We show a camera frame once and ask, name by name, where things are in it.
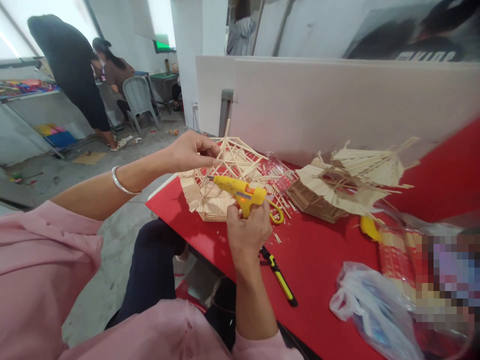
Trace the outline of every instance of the silver bangle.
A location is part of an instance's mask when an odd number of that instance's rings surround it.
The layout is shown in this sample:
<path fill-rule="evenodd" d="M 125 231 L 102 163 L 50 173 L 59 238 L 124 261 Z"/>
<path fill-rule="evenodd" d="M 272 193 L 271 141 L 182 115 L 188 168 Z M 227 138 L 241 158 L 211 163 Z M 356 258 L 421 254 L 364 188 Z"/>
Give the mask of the silver bangle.
<path fill-rule="evenodd" d="M 131 192 L 131 191 L 128 191 L 126 188 L 124 188 L 122 186 L 122 184 L 120 183 L 120 181 L 117 179 L 117 169 L 119 168 L 120 166 L 115 166 L 112 170 L 111 170 L 111 178 L 113 179 L 113 182 L 115 183 L 115 185 L 120 189 L 122 190 L 124 193 L 127 193 L 129 195 L 138 195 L 140 194 L 142 191 L 140 190 L 139 192 Z"/>

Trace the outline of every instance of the concrete floor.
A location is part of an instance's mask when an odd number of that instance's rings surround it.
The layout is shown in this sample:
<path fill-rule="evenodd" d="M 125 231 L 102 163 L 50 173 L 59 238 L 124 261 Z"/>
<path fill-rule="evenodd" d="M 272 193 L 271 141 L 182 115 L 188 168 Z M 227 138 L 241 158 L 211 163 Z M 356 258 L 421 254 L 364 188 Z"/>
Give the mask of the concrete floor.
<path fill-rule="evenodd" d="M 41 204 L 85 179 L 109 172 L 114 166 L 128 164 L 167 147 L 178 138 L 168 134 L 168 130 L 178 129 L 179 135 L 188 130 L 182 114 L 168 115 L 164 112 L 162 115 L 161 131 L 150 127 L 138 144 L 134 145 L 129 141 L 129 144 L 118 152 L 110 151 L 96 139 L 68 153 L 66 160 L 48 155 L 37 156 L 9 167 L 7 172 L 22 172 L 24 177 L 43 172 L 42 175 L 28 180 L 37 180 L 32 187 L 37 193 L 36 203 Z M 142 127 L 147 127 L 148 124 L 143 121 Z M 129 135 L 134 138 L 138 136 L 128 126 L 117 134 L 119 138 Z M 85 151 L 105 152 L 106 155 L 95 165 L 72 163 L 72 160 Z M 145 223 L 156 218 L 145 206 L 145 202 L 170 176 L 171 174 L 166 174 L 158 178 L 109 217 L 101 227 L 99 234 L 104 238 L 101 267 L 79 295 L 62 328 L 63 339 L 70 347 L 102 332 L 122 304 L 137 233 Z M 190 285 L 189 293 L 204 301 L 211 294 L 216 276 L 193 256 L 188 260 L 186 273 Z M 176 278 L 176 285 L 182 279 Z"/>

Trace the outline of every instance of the hand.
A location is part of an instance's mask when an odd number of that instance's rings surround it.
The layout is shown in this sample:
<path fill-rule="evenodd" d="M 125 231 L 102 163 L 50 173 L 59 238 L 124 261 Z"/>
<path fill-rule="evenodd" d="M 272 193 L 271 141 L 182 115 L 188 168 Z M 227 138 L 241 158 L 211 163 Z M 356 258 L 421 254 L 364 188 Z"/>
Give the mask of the hand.
<path fill-rule="evenodd" d="M 194 131 L 184 133 L 164 149 L 171 173 L 215 166 L 219 152 L 215 141 Z"/>
<path fill-rule="evenodd" d="M 260 265 L 259 251 L 272 234 L 270 206 L 252 205 L 248 219 L 240 218 L 239 210 L 230 205 L 226 214 L 228 243 L 237 273 L 248 274 Z"/>

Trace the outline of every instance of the dark pants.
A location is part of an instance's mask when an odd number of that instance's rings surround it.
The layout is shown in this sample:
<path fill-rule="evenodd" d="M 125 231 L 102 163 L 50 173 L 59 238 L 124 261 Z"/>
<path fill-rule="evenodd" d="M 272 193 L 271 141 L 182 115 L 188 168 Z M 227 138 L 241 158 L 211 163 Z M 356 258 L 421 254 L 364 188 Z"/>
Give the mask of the dark pants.
<path fill-rule="evenodd" d="M 59 84 L 66 97 L 81 111 L 92 129 L 110 131 L 109 118 L 95 82 L 74 82 Z"/>
<path fill-rule="evenodd" d="M 123 303 L 105 329 L 121 323 L 133 314 L 144 312 L 161 299 L 176 298 L 172 258 L 180 255 L 186 244 L 186 241 L 161 219 L 150 221 L 140 229 L 133 248 Z M 234 311 L 235 284 L 229 279 L 223 280 L 214 301 L 220 308 Z M 235 342 L 235 314 L 220 308 L 211 306 L 205 318 L 228 349 L 232 350 Z"/>
<path fill-rule="evenodd" d="M 157 106 L 155 104 L 155 102 L 153 100 L 150 100 L 151 101 L 151 105 L 153 107 L 153 111 L 155 112 L 155 115 L 158 116 L 159 114 L 159 111 L 157 110 Z M 130 119 L 129 119 L 129 115 L 127 113 L 127 111 L 130 111 L 130 106 L 129 106 L 129 103 L 126 102 L 125 100 L 117 100 L 116 101 L 116 104 L 118 105 L 118 107 L 120 108 L 120 111 L 121 113 L 123 114 L 123 118 L 126 122 L 129 122 Z"/>
<path fill-rule="evenodd" d="M 173 84 L 171 87 L 171 97 L 173 100 L 178 101 L 180 94 L 182 93 L 182 88 L 178 84 Z"/>

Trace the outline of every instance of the yellow box cutter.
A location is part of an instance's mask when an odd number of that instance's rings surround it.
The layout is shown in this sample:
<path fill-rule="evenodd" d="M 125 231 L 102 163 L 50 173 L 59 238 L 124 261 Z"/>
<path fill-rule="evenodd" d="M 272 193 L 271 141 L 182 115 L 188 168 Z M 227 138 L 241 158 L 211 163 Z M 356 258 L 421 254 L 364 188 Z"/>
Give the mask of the yellow box cutter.
<path fill-rule="evenodd" d="M 297 299 L 295 298 L 287 282 L 285 281 L 284 276 L 282 275 L 282 272 L 280 271 L 280 268 L 275 261 L 275 257 L 267 250 L 265 246 L 261 247 L 260 253 L 263 258 L 268 261 L 268 264 L 270 265 L 271 270 L 275 274 L 275 277 L 278 280 L 278 283 L 280 284 L 281 289 L 286 296 L 286 299 L 293 308 L 296 308 L 299 303 L 297 302 Z"/>
<path fill-rule="evenodd" d="M 252 210 L 252 204 L 261 205 L 263 204 L 266 196 L 267 190 L 262 187 L 251 188 L 250 184 L 246 181 L 235 179 L 229 176 L 209 176 L 210 180 L 213 180 L 213 183 L 216 184 L 220 189 L 225 190 L 235 197 L 236 202 L 240 205 L 241 212 L 243 217 L 247 219 Z M 273 206 L 278 213 L 280 214 L 280 219 L 275 220 L 272 213 L 270 213 L 270 218 L 275 224 L 281 224 L 284 222 L 284 212 L 273 202 L 268 200 L 271 206 Z"/>

